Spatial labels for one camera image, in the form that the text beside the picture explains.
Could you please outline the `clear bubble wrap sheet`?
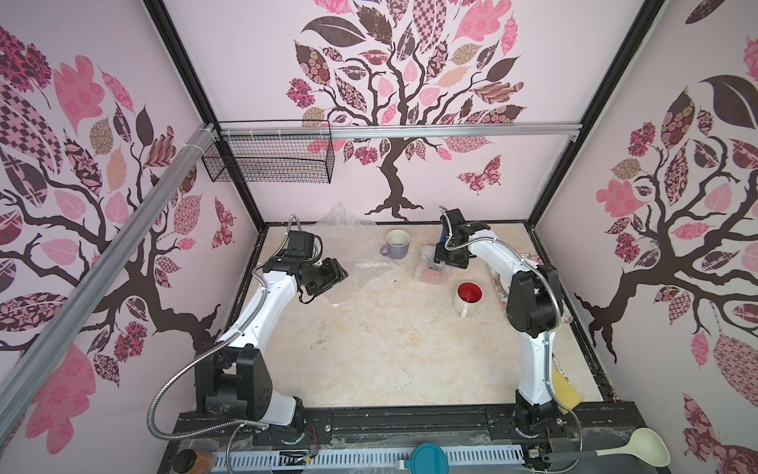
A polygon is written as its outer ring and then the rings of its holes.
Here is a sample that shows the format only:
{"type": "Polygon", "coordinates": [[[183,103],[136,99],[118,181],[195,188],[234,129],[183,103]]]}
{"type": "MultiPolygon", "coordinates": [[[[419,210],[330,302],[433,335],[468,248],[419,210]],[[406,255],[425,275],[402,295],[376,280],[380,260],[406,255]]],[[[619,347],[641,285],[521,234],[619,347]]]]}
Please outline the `clear bubble wrap sheet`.
{"type": "Polygon", "coordinates": [[[453,269],[444,263],[434,261],[435,247],[424,245],[420,247],[420,256],[414,271],[414,279],[424,284],[444,284],[453,275],[453,269]]]}
{"type": "Polygon", "coordinates": [[[376,236],[378,225],[360,220],[342,203],[336,203],[312,229],[325,246],[323,257],[336,259],[349,274],[325,294],[333,307],[357,297],[369,282],[398,267],[380,252],[384,244],[376,236]]]}

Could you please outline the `white mug red inside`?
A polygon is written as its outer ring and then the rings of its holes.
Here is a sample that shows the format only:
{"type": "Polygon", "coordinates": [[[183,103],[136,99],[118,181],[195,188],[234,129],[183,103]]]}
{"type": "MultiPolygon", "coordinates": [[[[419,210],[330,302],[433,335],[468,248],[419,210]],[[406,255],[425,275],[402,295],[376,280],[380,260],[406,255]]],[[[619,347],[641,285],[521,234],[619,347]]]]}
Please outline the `white mug red inside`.
{"type": "Polygon", "coordinates": [[[467,318],[483,299],[483,290],[475,282],[461,282],[453,296],[453,308],[460,318],[467,318]]]}

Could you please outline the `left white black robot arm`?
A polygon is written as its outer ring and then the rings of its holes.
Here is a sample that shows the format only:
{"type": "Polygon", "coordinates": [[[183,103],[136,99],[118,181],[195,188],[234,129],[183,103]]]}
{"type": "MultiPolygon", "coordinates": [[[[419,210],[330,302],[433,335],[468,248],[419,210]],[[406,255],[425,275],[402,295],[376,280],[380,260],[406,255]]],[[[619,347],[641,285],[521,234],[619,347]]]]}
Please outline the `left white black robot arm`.
{"type": "Polygon", "coordinates": [[[316,263],[278,257],[263,266],[263,283],[219,338],[223,348],[195,366],[201,413],[279,427],[296,425],[298,399],[274,389],[266,366],[268,340],[290,301],[315,298],[349,274],[333,258],[316,263]]]}

